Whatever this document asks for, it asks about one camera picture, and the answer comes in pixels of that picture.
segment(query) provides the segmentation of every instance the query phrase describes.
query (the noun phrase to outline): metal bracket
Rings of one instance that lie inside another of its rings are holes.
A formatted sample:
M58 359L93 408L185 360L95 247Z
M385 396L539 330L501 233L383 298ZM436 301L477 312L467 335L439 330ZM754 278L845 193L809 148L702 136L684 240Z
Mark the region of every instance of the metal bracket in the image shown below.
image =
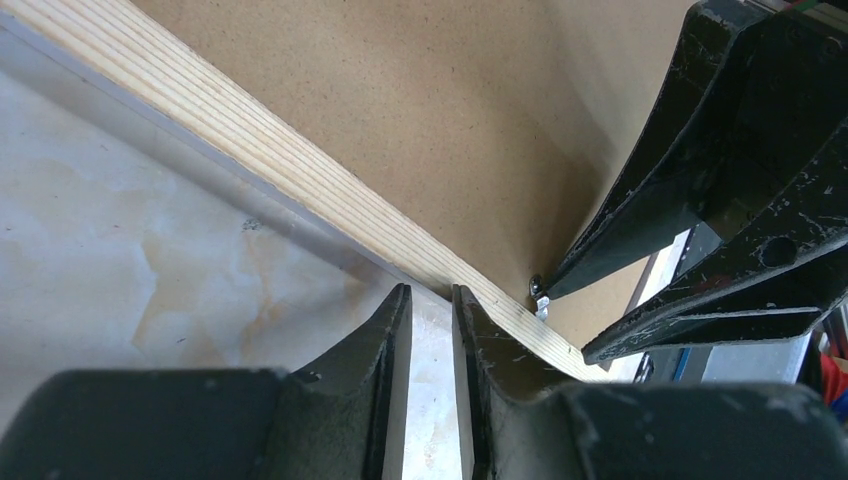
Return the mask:
M538 273L530 278L530 296L536 302L536 318L541 321L548 319L548 305L551 304L551 299L548 297L548 292L542 289L542 276Z

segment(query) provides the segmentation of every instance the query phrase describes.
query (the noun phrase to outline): gray surface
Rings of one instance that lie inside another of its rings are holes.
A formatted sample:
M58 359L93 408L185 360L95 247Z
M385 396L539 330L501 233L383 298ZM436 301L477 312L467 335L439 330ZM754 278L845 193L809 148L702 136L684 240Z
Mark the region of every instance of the gray surface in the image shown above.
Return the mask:
M68 368L299 368L398 282L2 29L0 52L0 432ZM404 478L458 478L450 314L413 303Z
M702 381L795 383L809 343L807 334L788 342L713 347Z

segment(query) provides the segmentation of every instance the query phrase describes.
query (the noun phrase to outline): plywood board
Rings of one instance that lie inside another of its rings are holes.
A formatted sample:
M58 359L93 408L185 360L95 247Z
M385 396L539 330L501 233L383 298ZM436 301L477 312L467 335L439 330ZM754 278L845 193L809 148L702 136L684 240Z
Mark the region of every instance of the plywood board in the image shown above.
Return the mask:
M692 0L135 0L527 305L650 113ZM641 263L554 302L582 345Z
M468 285L496 323L551 365L584 380L608 378L600 368L586 366L572 345L497 285L130 3L0 0L0 10L0 26L251 187L342 232L361 251L426 288Z

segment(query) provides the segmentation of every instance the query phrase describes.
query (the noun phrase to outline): brown fiberboard surface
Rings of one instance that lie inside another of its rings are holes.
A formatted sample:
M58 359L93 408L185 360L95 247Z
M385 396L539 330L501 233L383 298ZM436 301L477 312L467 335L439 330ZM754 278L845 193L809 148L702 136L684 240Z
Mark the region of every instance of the brown fiberboard surface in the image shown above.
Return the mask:
M526 304L635 143L691 0L135 0ZM633 266L557 300L583 345Z

